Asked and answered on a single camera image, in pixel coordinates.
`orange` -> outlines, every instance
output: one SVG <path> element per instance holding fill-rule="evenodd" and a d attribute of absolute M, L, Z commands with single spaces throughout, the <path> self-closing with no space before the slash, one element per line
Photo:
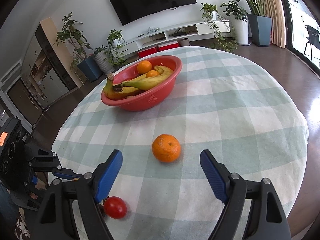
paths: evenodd
<path fill-rule="evenodd" d="M 149 72 L 151 69 L 152 69 L 152 64 L 147 60 L 142 60 L 141 62 L 139 62 L 137 66 L 137 70 L 140 75 L 143 75 Z"/>
<path fill-rule="evenodd" d="M 152 153 L 161 162 L 175 161 L 178 159 L 180 152 L 179 141 L 170 134 L 161 134 L 152 143 Z"/>
<path fill-rule="evenodd" d="M 160 73 L 159 73 L 158 71 L 156 71 L 156 70 L 150 70 L 150 71 L 147 73 L 146 77 L 155 77 L 155 76 L 158 76 L 158 75 L 160 75 Z"/>

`air vent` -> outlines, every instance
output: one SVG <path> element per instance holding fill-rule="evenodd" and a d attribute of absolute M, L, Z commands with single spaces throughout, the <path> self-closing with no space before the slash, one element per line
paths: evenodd
<path fill-rule="evenodd" d="M 4 77 L 3 79 L 1 80 L 1 83 L 4 84 L 4 82 L 11 76 L 11 74 L 13 72 L 15 72 L 17 70 L 18 67 L 21 66 L 21 63 L 18 62 Z"/>

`tablecloth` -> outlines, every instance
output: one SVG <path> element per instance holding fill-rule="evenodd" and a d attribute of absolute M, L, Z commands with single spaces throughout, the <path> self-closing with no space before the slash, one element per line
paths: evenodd
<path fill-rule="evenodd" d="M 62 166 L 77 173 L 92 172 L 113 149 L 122 151 L 109 195 L 124 199 L 129 212 L 122 220 L 106 218 L 115 240 L 208 238 L 223 204 L 200 167 L 204 149 L 245 179 L 270 178 L 288 215 L 305 171 L 308 127 L 285 90 L 263 68 L 232 53 L 181 47 L 156 55 L 183 62 L 162 103 L 143 112 L 106 106 L 100 100 L 103 81 L 76 107 L 52 146 Z M 156 160 L 150 147 L 164 133 L 182 147 L 169 164 Z M 73 206 L 80 238 L 86 239 Z M 241 239 L 249 206 L 235 239 Z"/>

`chair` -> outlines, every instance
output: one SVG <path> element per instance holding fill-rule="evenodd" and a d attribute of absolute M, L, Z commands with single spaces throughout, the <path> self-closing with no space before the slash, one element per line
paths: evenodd
<path fill-rule="evenodd" d="M 306 53 L 306 49 L 307 49 L 308 43 L 310 43 L 311 60 L 312 60 L 312 46 L 311 46 L 311 44 L 312 44 L 313 46 L 315 46 L 317 49 L 320 50 L 320 41 L 319 41 L 319 34 L 320 34 L 320 33 L 319 33 L 315 28 L 311 27 L 310 25 L 307 25 L 307 24 L 306 24 L 306 25 L 305 25 L 305 28 L 306 28 L 307 31 L 308 31 L 309 37 L 307 37 L 308 41 L 307 41 L 307 43 L 306 43 L 306 47 L 305 47 L 305 49 L 304 49 L 303 55 Z"/>

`metal screw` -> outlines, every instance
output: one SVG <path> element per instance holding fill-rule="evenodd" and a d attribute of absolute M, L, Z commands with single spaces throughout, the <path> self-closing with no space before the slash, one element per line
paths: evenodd
<path fill-rule="evenodd" d="M 53 185 L 58 185 L 60 183 L 60 179 L 54 179 L 52 184 Z"/>
<path fill-rule="evenodd" d="M 233 179 L 239 179 L 239 178 L 240 178 L 240 175 L 239 175 L 238 173 L 233 172 L 233 173 L 231 173 L 231 178 L 233 178 Z"/>
<path fill-rule="evenodd" d="M 271 180 L 268 178 L 264 178 L 263 183 L 269 185 L 269 184 L 271 184 Z"/>
<path fill-rule="evenodd" d="M 91 179 L 92 178 L 92 173 L 91 172 L 87 172 L 87 173 L 83 174 L 83 177 L 85 179 Z"/>

